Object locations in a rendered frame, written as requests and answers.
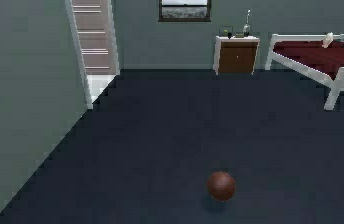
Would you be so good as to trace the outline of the brown basketball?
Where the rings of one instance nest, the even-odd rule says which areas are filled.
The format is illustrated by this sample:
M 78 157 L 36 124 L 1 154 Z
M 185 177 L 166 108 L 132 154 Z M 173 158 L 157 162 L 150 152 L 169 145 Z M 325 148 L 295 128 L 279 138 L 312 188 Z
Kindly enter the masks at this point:
M 227 172 L 214 172 L 207 181 L 209 195 L 218 201 L 228 201 L 236 191 L 236 182 Z

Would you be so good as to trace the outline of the dark framed window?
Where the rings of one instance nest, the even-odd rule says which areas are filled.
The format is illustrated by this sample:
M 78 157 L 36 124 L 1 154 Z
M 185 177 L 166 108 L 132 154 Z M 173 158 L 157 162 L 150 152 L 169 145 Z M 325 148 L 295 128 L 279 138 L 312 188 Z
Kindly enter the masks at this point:
M 210 22 L 212 0 L 159 0 L 160 22 Z

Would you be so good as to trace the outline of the white bed with red cover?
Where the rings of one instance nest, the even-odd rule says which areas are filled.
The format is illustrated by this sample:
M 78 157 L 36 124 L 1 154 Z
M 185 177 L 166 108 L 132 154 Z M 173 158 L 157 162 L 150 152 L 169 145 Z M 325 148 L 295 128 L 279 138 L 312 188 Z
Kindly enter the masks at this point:
M 322 47 L 325 35 L 273 34 L 265 69 L 273 61 L 292 69 L 330 89 L 325 110 L 333 110 L 344 92 L 344 34 L 333 35 L 333 42 Z

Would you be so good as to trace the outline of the white object on bed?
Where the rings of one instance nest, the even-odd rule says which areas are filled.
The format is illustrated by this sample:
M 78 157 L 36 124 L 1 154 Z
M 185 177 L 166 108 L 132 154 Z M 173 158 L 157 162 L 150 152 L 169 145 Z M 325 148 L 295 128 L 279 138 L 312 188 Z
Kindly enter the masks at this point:
M 325 38 L 322 41 L 322 47 L 323 48 L 327 48 L 332 42 L 333 42 L 334 38 L 333 38 L 333 33 L 327 33 Z

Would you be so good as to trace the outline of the pale panelled room door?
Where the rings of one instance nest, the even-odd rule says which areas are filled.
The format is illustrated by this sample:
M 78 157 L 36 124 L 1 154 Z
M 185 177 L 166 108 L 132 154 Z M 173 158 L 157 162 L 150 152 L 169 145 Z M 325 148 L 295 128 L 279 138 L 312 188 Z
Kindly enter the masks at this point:
M 110 3 L 111 0 L 71 0 L 88 75 L 117 73 L 117 47 Z

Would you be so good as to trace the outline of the white and brown nightstand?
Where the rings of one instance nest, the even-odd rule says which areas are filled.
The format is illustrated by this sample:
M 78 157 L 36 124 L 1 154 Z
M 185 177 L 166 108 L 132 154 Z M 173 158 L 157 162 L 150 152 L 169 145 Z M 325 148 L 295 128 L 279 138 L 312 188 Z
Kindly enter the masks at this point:
M 215 38 L 213 70 L 216 74 L 252 74 L 260 39 L 253 36 Z

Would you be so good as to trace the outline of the clear glass bottle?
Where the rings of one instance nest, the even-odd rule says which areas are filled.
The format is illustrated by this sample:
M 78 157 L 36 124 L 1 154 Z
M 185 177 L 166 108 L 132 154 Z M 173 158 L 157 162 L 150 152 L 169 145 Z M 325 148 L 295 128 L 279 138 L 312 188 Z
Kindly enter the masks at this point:
M 249 17 L 250 17 L 251 10 L 248 9 L 247 15 L 246 15 L 246 22 L 243 27 L 243 35 L 244 37 L 248 37 L 250 35 L 250 25 L 249 25 Z

